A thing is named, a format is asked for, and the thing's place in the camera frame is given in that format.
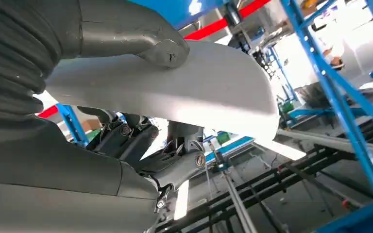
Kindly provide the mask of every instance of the blue metal shelving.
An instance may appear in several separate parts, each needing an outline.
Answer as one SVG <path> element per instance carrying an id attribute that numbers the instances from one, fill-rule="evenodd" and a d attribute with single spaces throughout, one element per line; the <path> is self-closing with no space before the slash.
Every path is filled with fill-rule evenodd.
<path id="1" fill-rule="evenodd" d="M 352 113 L 355 116 L 367 116 L 368 113 L 366 113 L 362 108 L 351 108 Z M 334 109 L 332 108 L 313 108 L 313 109 L 295 109 L 293 111 L 290 111 L 289 116 L 292 118 L 296 118 L 300 115 L 334 115 L 336 112 L 334 112 Z"/>
<path id="2" fill-rule="evenodd" d="M 288 100 L 289 100 L 289 101 L 292 101 L 292 100 L 298 101 L 298 97 L 297 97 L 297 95 L 295 94 L 294 88 L 292 88 L 291 83 L 289 83 L 288 77 L 287 77 L 287 75 L 285 74 L 285 71 L 284 71 L 284 69 L 283 69 L 283 67 L 282 67 L 281 62 L 280 62 L 279 59 L 278 59 L 278 55 L 277 55 L 277 53 L 276 53 L 276 51 L 275 51 L 275 48 L 274 48 L 274 47 L 271 47 L 271 48 L 270 48 L 270 51 L 271 51 L 271 56 L 272 56 L 273 59 L 274 59 L 273 61 L 275 61 L 275 62 L 277 63 L 278 69 L 281 71 L 282 76 L 284 76 L 284 79 L 285 79 L 285 82 L 286 82 L 286 83 L 285 83 L 285 87 L 290 91 L 290 93 L 291 93 L 291 95 L 292 95 L 292 97 L 290 97 Z"/>
<path id="3" fill-rule="evenodd" d="M 62 116 L 62 119 L 64 120 L 65 124 L 67 125 L 73 141 L 82 146 L 85 147 L 88 145 L 89 140 L 88 137 L 86 136 L 78 118 L 76 117 L 73 109 L 69 105 L 63 105 L 63 104 L 56 104 L 56 107 L 59 110 L 59 113 Z"/>
<path id="4" fill-rule="evenodd" d="M 373 189 L 373 155 L 368 150 L 367 143 L 358 126 L 355 124 L 352 110 L 342 97 L 338 88 L 343 88 L 353 100 L 361 105 L 362 111 L 372 117 L 373 105 L 325 62 L 322 51 L 318 49 L 308 30 L 308 26 L 312 23 L 314 18 L 322 14 L 334 2 L 334 0 L 328 1 L 321 9 L 313 13 L 309 18 L 304 19 L 300 8 L 294 0 L 281 0 L 288 19 L 293 25 L 294 31 L 307 53 L 314 72 L 318 76 L 322 88 L 334 109 L 333 111 L 336 113 L 346 135 L 351 140 L 356 157 L 361 163 Z M 373 12 L 373 0 L 368 0 L 368 6 Z M 369 226 L 368 224 L 373 225 L 373 205 L 335 221 L 319 229 L 317 232 L 363 232 L 362 227 L 357 227 L 363 224 L 366 224 L 367 228 Z"/>

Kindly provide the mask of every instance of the metal rod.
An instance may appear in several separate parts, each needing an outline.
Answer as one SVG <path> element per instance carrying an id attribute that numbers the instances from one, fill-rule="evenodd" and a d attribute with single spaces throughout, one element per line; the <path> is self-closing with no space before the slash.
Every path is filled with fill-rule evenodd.
<path id="1" fill-rule="evenodd" d="M 242 226 L 244 228 L 245 233 L 257 233 L 256 228 L 254 224 L 252 223 L 252 220 L 242 203 L 241 198 L 239 197 L 239 194 L 237 190 L 234 187 L 234 184 L 232 183 L 231 177 L 229 177 L 229 174 L 225 171 L 222 172 L 224 175 L 224 178 L 226 180 L 226 183 L 228 185 L 228 191 L 231 195 L 231 199 L 234 203 L 235 209 L 237 211 L 238 218 L 240 222 L 242 223 Z"/>
<path id="2" fill-rule="evenodd" d="M 267 163 L 261 158 L 260 155 L 258 156 L 258 158 L 262 162 L 264 162 L 264 164 L 267 165 Z M 244 179 L 242 178 L 242 176 L 240 175 L 240 173 L 238 172 L 236 168 L 235 168 L 235 172 L 237 173 L 238 177 L 242 180 L 242 182 L 244 182 Z M 272 210 L 266 205 L 266 203 L 263 200 L 259 200 L 259 195 L 254 190 L 251 184 L 249 185 L 249 188 L 252 191 L 253 196 L 255 198 L 258 198 L 258 202 L 259 202 L 262 212 L 264 212 L 265 216 L 267 217 L 267 220 L 270 222 L 272 227 L 274 227 L 275 231 L 277 233 L 285 233 L 286 231 L 284 230 L 283 224 L 281 223 L 281 221 L 273 214 Z"/>
<path id="3" fill-rule="evenodd" d="M 325 171 L 320 171 L 320 173 L 368 198 L 373 199 L 373 194 L 371 193 L 371 190 L 368 190 L 366 187 L 363 187 L 361 184 L 355 182 L 354 180 L 349 179 L 348 177 L 343 177 L 341 175 L 336 175 L 336 174 L 330 174 Z"/>
<path id="4" fill-rule="evenodd" d="M 304 20 L 303 23 L 301 23 L 300 27 L 308 27 L 311 25 L 311 23 L 314 21 L 314 19 L 318 16 L 320 16 L 324 11 L 326 11 L 332 4 L 334 4 L 337 0 L 329 0 L 324 6 L 322 6 L 320 9 L 318 9 L 316 12 L 312 13 L 310 17 L 308 17 L 306 20 Z"/>
<path id="5" fill-rule="evenodd" d="M 210 214 L 210 215 L 208 216 L 208 221 L 211 221 L 211 218 L 212 218 L 212 215 Z M 209 233 L 214 233 L 213 225 L 210 225 L 210 226 L 209 226 Z"/>
<path id="6" fill-rule="evenodd" d="M 294 172 L 295 174 L 301 176 L 303 179 L 305 179 L 306 181 L 308 181 L 312 185 L 316 186 L 318 189 L 333 195 L 334 197 L 340 199 L 341 201 L 348 200 L 352 205 L 356 206 L 357 208 L 361 208 L 361 207 L 364 206 L 363 204 L 359 203 L 358 201 L 356 201 L 356 200 L 346 196 L 345 194 L 339 192 L 338 190 L 336 190 L 334 188 L 331 188 L 331 187 L 317 181 L 315 178 L 309 176 L 308 174 L 302 172 L 301 170 L 297 169 L 296 167 L 294 167 L 292 165 L 286 164 L 285 167 L 288 168 L 289 170 L 291 170 L 292 172 Z"/>
<path id="7" fill-rule="evenodd" d="M 232 227 L 231 220 L 229 218 L 225 220 L 225 225 L 228 233 L 234 233 L 234 228 Z"/>
<path id="8" fill-rule="evenodd" d="M 298 101 L 297 94 L 295 93 L 294 89 L 292 88 L 291 84 L 289 83 L 288 77 L 286 76 L 286 74 L 285 74 L 285 72 L 284 72 L 284 68 L 282 67 L 281 62 L 280 62 L 279 59 L 278 59 L 278 55 L 277 55 L 277 53 L 276 53 L 276 51 L 275 51 L 274 46 L 272 46 L 272 47 L 270 48 L 270 50 L 271 50 L 271 55 L 273 56 L 274 60 L 276 61 L 277 65 L 278 65 L 278 68 L 281 70 L 282 75 L 284 76 L 285 81 L 287 82 L 287 88 L 288 88 L 289 91 L 291 92 L 292 97 L 294 98 L 294 100 L 295 100 L 295 101 Z"/>
<path id="9" fill-rule="evenodd" d="M 334 217 L 334 212 L 332 211 L 331 207 L 329 206 L 328 202 L 327 202 L 327 199 L 325 198 L 324 194 L 322 193 L 322 191 L 320 189 L 318 189 L 318 192 L 320 193 L 320 197 L 322 199 L 322 202 L 324 203 L 324 206 L 325 208 L 327 209 L 327 211 L 329 212 L 329 215 L 331 217 Z"/>
<path id="10" fill-rule="evenodd" d="M 351 145 L 351 141 L 345 138 L 332 137 L 324 134 L 303 132 L 298 130 L 286 131 L 278 129 L 277 134 L 295 139 L 307 140 L 318 145 L 334 148 L 348 153 L 354 153 L 354 148 Z M 373 153 L 373 144 L 368 143 L 367 146 L 368 149 Z"/>
<path id="11" fill-rule="evenodd" d="M 208 183 L 209 197 L 212 200 L 213 199 L 212 188 L 211 188 L 211 181 L 209 180 L 209 173 L 208 173 L 208 165 L 207 165 L 207 163 L 205 163 L 205 173 L 206 173 L 206 180 L 207 180 L 207 183 Z"/>
<path id="12" fill-rule="evenodd" d="M 314 200 L 314 197 L 312 196 L 311 191 L 310 191 L 309 188 L 307 187 L 305 181 L 301 181 L 301 182 L 302 182 L 302 184 L 303 184 L 303 186 L 304 186 L 304 189 L 305 189 L 306 193 L 308 194 L 309 198 L 311 198 L 311 200 Z"/>

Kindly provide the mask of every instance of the black metal frame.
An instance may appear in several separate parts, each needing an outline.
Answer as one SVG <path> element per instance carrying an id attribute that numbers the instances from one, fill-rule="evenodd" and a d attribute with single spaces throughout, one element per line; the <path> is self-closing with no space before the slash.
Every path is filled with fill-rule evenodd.
<path id="1" fill-rule="evenodd" d="M 345 153 L 340 153 L 334 149 L 329 148 L 322 148 L 317 147 L 308 152 L 309 158 L 299 162 L 298 164 L 294 165 L 298 169 L 304 169 L 306 174 L 315 174 L 316 172 L 321 171 L 322 169 L 328 167 L 329 165 L 336 163 L 337 161 L 344 159 L 342 156 Z M 254 185 L 253 189 L 255 192 L 258 193 L 258 197 L 253 195 L 253 191 L 247 189 L 242 191 L 239 196 L 244 201 L 244 205 L 246 208 L 249 208 L 259 201 L 264 200 L 280 191 L 285 190 L 286 188 L 290 187 L 291 185 L 296 184 L 297 182 L 301 181 L 303 178 L 293 173 L 291 170 L 285 168 L 285 164 L 279 166 L 279 168 L 273 168 L 260 176 L 257 176 L 242 185 L 236 187 L 237 191 L 242 189 L 248 188 L 249 185 L 254 184 L 256 182 L 262 181 L 261 183 Z M 209 226 L 222 221 L 228 220 L 233 215 L 236 215 L 235 208 L 229 208 L 233 205 L 231 199 L 227 199 L 224 202 L 211 207 L 212 205 L 217 204 L 219 201 L 229 197 L 229 193 L 224 193 L 207 203 L 204 203 L 188 212 L 188 215 L 182 219 L 177 221 L 170 220 L 167 223 L 161 224 L 156 228 L 156 232 L 160 232 L 164 229 L 168 229 L 166 233 L 176 233 L 179 232 L 181 229 L 205 218 L 209 215 L 216 216 L 216 213 L 220 213 L 216 217 L 212 217 L 210 221 L 203 223 L 194 229 L 188 231 L 188 233 L 195 233 L 199 232 L 203 229 L 208 228 Z"/>

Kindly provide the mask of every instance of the gray plastic part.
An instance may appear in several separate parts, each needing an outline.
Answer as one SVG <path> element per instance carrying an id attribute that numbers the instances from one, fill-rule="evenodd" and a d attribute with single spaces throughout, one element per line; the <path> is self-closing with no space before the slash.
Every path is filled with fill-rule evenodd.
<path id="1" fill-rule="evenodd" d="M 197 167 L 195 162 L 200 155 L 203 155 L 203 152 L 198 151 L 186 154 L 176 163 L 156 173 L 154 177 L 159 180 L 161 185 L 171 183 L 177 189 L 184 181 L 189 180 L 198 171 L 202 170 L 202 167 Z"/>
<path id="2" fill-rule="evenodd" d="M 117 114 L 115 112 L 108 111 L 105 109 L 89 108 L 89 107 L 82 107 L 82 106 L 77 106 L 77 108 L 79 109 L 79 111 L 85 114 L 97 116 L 99 122 L 102 125 L 111 123 L 112 120 L 117 117 Z"/>
<path id="3" fill-rule="evenodd" d="M 0 132 L 0 183 L 116 196 L 119 160 L 68 143 L 52 122 L 34 119 L 20 125 L 29 127 Z"/>
<path id="4" fill-rule="evenodd" d="M 122 162 L 122 165 L 123 174 L 135 173 L 135 170 L 129 164 Z M 141 176 L 123 176 L 118 196 L 156 200 L 158 191 L 148 180 Z"/>
<path id="5" fill-rule="evenodd" d="M 0 184 L 0 233 L 141 233 L 158 218 L 155 205 L 153 199 Z"/>
<path id="6" fill-rule="evenodd" d="M 272 140 L 278 108 L 261 67 L 235 48 L 202 41 L 188 44 L 190 54 L 176 69 L 133 55 L 61 62 L 48 78 L 47 91 L 65 104 Z"/>

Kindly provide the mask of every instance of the screw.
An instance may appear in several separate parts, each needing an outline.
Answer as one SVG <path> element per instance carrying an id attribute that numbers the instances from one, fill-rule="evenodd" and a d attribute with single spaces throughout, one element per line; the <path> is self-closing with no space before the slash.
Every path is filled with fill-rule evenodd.
<path id="1" fill-rule="evenodd" d="M 131 128 L 128 125 L 122 125 L 119 132 L 122 136 L 126 136 L 131 132 Z"/>
<path id="2" fill-rule="evenodd" d="M 165 201 L 164 200 L 159 200 L 158 203 L 156 204 L 156 207 L 161 209 L 162 207 L 164 207 L 164 205 L 165 205 Z"/>
<path id="3" fill-rule="evenodd" d="M 198 168 L 203 168 L 205 166 L 206 160 L 203 154 L 200 154 L 196 157 L 195 163 Z"/>

